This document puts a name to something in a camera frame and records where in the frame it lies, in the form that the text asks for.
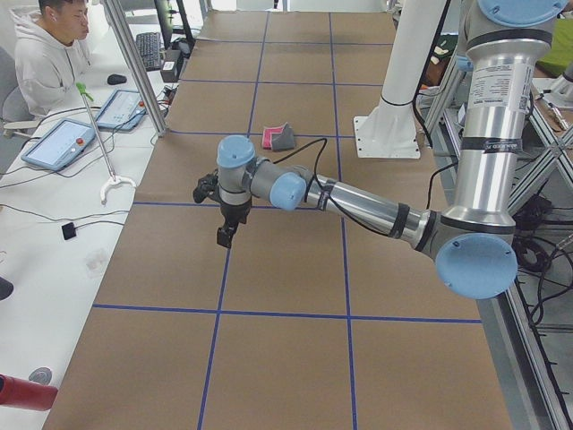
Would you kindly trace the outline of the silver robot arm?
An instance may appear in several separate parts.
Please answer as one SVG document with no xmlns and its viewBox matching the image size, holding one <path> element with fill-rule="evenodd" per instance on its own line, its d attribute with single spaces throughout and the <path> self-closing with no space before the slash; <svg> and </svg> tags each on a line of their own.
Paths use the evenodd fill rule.
<svg viewBox="0 0 573 430">
<path fill-rule="evenodd" d="M 322 176 L 316 168 L 264 158 L 249 138 L 230 135 L 218 144 L 214 172 L 197 184 L 220 207 L 218 244 L 231 246 L 259 199 L 286 211 L 330 211 L 375 235 L 401 240 L 430 258 L 440 281 L 460 296 L 486 299 L 506 291 L 517 276 L 509 195 L 531 112 L 535 65 L 550 50 L 565 6 L 461 3 L 457 50 L 472 70 L 461 145 L 449 166 L 454 200 L 444 210 L 431 207 L 438 172 L 423 183 L 423 205 L 415 209 Z M 445 1 L 405 5 L 379 101 L 370 114 L 353 120 L 352 149 L 383 168 L 392 185 L 410 186 L 423 156 L 433 154 L 427 127 L 417 124 L 416 99 L 448 8 Z"/>
</svg>

